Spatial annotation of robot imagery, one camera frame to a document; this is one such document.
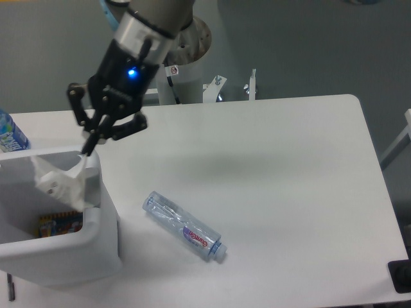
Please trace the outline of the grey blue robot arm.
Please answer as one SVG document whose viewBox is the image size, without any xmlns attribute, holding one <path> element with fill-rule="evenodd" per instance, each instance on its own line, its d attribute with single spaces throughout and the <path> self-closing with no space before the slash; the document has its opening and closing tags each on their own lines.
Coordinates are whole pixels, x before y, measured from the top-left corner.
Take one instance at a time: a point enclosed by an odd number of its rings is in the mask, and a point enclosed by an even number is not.
<svg viewBox="0 0 411 308">
<path fill-rule="evenodd" d="M 86 134 L 82 155 L 99 142 L 118 141 L 145 130 L 143 98 L 160 65 L 193 19 L 193 1 L 107 1 L 122 7 L 117 30 L 87 83 L 71 83 L 66 95 Z"/>
</svg>

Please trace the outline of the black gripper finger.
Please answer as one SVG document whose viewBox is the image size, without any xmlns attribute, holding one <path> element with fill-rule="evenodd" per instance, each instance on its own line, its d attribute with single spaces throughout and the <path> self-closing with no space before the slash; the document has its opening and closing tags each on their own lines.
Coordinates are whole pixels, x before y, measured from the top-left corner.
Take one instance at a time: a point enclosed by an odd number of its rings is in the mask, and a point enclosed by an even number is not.
<svg viewBox="0 0 411 308">
<path fill-rule="evenodd" d="M 135 113 L 130 121 L 120 125 L 114 125 L 113 121 L 109 121 L 109 119 L 106 118 L 100 126 L 99 140 L 112 139 L 118 141 L 141 132 L 147 129 L 147 127 L 147 119 L 142 112 Z"/>
<path fill-rule="evenodd" d="M 82 155 L 89 157 L 99 140 L 104 138 L 101 137 L 102 132 L 100 127 L 103 113 L 101 110 L 94 109 L 92 117 L 87 115 L 82 104 L 82 99 L 86 92 L 87 84 L 70 83 L 67 87 L 66 94 L 77 124 L 83 128 L 83 133 L 88 134 L 82 147 Z"/>
</svg>

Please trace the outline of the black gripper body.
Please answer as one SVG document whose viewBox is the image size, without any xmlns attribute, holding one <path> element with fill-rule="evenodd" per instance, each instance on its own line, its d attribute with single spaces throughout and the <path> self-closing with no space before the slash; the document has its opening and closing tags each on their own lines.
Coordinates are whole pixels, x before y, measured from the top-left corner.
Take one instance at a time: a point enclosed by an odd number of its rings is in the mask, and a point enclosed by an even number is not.
<svg viewBox="0 0 411 308">
<path fill-rule="evenodd" d="M 112 40 L 96 74 L 89 78 L 88 92 L 98 117 L 123 119 L 140 111 L 143 96 L 159 66 L 148 62 L 153 40 L 144 40 L 133 56 Z"/>
</svg>

